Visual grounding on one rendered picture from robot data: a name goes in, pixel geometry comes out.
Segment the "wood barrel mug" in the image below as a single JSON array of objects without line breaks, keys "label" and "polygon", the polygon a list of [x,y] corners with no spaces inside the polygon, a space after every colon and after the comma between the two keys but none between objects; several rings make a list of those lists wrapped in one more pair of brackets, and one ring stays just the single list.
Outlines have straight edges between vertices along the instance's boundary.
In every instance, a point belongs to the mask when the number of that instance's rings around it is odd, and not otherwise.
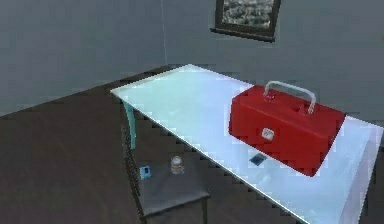
[{"label": "wood barrel mug", "polygon": [[174,156],[170,161],[170,169],[173,174],[182,174],[184,172],[183,159],[180,156]]}]

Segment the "dark grey chair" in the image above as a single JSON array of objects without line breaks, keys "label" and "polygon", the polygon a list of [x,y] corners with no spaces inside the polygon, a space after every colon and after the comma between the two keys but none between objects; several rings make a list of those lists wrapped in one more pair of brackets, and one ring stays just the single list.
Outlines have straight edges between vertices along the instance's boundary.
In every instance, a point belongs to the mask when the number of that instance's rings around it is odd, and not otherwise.
[{"label": "dark grey chair", "polygon": [[150,167],[151,177],[142,180],[141,167],[136,165],[130,147],[130,134],[125,125],[121,125],[121,140],[125,169],[140,224],[148,224],[152,217],[198,202],[202,204],[201,224],[208,224],[210,194],[190,155],[182,156],[182,174],[173,174],[168,161],[146,163],[144,166]]}]

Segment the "small dark flat card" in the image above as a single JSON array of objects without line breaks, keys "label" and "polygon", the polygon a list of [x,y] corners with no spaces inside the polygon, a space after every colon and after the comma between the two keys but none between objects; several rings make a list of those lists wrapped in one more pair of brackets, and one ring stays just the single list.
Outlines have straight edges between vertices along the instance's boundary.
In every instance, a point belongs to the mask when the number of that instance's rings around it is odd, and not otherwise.
[{"label": "small dark flat card", "polygon": [[255,156],[253,156],[250,161],[255,164],[256,166],[259,166],[264,160],[266,159],[266,157],[261,154],[261,153],[258,153],[256,154]]}]

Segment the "dark framed wall picture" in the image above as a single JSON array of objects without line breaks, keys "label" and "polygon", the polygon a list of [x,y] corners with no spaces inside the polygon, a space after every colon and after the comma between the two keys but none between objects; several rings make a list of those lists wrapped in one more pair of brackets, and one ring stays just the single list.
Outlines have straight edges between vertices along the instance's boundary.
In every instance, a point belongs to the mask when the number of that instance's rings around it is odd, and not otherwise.
[{"label": "dark framed wall picture", "polygon": [[216,0],[211,32],[273,43],[281,0]]}]

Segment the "red tool box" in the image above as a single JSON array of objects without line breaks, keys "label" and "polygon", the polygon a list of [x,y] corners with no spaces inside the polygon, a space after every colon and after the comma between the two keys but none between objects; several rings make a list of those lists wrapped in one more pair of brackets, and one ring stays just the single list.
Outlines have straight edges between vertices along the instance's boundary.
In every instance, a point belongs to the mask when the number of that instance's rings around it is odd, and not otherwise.
[{"label": "red tool box", "polygon": [[345,118],[314,100],[255,85],[232,99],[228,129],[249,146],[314,176]]}]

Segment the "pale blue glass table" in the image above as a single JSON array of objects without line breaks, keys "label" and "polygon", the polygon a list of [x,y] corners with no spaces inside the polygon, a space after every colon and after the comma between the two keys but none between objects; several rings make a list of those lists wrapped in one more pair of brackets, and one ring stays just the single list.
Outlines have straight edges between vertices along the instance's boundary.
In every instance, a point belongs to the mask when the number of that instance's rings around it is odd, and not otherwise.
[{"label": "pale blue glass table", "polygon": [[113,89],[197,152],[305,224],[358,224],[383,128],[348,117],[313,177],[267,158],[228,133],[231,100],[247,83],[192,64]]}]

